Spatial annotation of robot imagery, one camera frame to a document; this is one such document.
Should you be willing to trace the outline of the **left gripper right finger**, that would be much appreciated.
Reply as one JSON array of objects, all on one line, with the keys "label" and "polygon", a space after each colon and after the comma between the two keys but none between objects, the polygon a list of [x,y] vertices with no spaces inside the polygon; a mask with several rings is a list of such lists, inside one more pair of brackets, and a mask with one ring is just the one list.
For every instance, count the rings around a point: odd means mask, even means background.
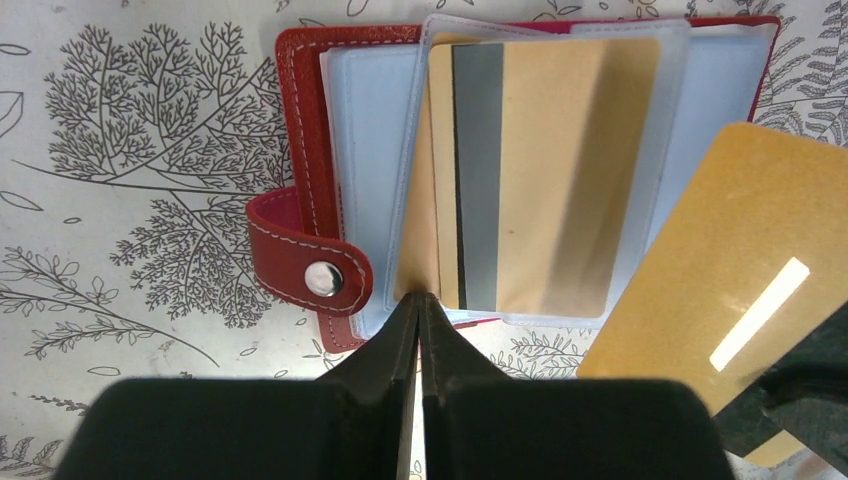
[{"label": "left gripper right finger", "polygon": [[431,479],[730,479],[714,423],[662,379],[518,380],[418,297]]}]

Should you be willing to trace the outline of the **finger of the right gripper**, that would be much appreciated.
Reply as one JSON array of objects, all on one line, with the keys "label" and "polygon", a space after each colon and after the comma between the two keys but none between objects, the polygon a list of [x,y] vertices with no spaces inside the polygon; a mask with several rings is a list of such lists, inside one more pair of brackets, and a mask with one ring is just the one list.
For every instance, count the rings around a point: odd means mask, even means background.
[{"label": "finger of the right gripper", "polygon": [[782,431],[847,472],[847,319],[829,317],[715,415],[743,457]]}]

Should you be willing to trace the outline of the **red card holder wallet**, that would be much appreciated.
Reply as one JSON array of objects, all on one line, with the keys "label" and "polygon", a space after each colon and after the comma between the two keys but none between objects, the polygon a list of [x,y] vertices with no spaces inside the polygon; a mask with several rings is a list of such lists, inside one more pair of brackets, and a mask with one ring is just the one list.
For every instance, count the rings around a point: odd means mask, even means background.
[{"label": "red card holder wallet", "polygon": [[[424,36],[463,33],[485,39],[571,33],[630,33],[650,20],[565,20],[486,23],[434,14],[423,24],[297,27],[275,44],[294,183],[250,200],[246,207],[259,283],[275,296],[314,311],[331,353],[358,348],[385,322],[392,302],[391,238],[401,173],[429,146],[410,140],[407,108]],[[374,82],[378,123],[364,107],[329,118],[325,54],[350,53]]]}]

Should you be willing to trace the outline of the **gold VIP card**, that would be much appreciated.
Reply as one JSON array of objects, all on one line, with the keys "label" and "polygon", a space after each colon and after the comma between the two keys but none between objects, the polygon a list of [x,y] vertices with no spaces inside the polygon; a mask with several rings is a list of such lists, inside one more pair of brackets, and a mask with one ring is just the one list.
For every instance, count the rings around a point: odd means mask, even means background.
[{"label": "gold VIP card", "polygon": [[408,182],[393,299],[408,292],[440,293],[429,88],[424,87]]}]

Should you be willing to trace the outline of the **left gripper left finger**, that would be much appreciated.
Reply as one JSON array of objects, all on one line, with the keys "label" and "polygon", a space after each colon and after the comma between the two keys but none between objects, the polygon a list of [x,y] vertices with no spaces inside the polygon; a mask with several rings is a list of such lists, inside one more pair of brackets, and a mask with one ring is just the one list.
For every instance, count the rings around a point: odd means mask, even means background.
[{"label": "left gripper left finger", "polygon": [[404,479],[419,298],[313,380],[135,378],[108,387],[59,479]]}]

